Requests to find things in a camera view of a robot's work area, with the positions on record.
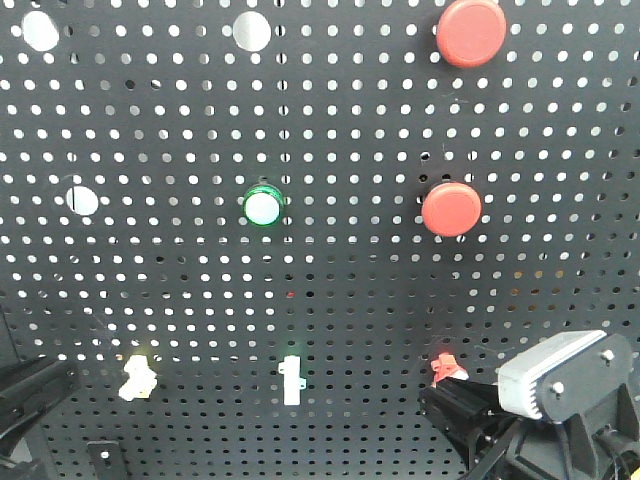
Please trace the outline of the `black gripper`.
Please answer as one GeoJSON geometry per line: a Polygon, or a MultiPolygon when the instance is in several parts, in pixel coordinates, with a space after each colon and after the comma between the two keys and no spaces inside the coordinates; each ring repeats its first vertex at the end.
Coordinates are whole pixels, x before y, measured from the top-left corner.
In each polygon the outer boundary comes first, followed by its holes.
{"type": "Polygon", "coordinates": [[[639,470],[632,370],[623,336],[558,333],[504,363],[496,385],[448,377],[418,403],[468,479],[630,479],[639,470]]]}

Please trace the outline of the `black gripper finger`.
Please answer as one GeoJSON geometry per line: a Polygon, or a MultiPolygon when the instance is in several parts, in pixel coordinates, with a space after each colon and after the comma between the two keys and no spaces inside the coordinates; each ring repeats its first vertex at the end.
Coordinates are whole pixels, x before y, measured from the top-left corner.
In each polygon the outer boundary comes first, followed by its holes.
{"type": "Polygon", "coordinates": [[[26,433],[79,389],[69,360],[39,357],[1,368],[1,455],[9,457],[26,433]]]}

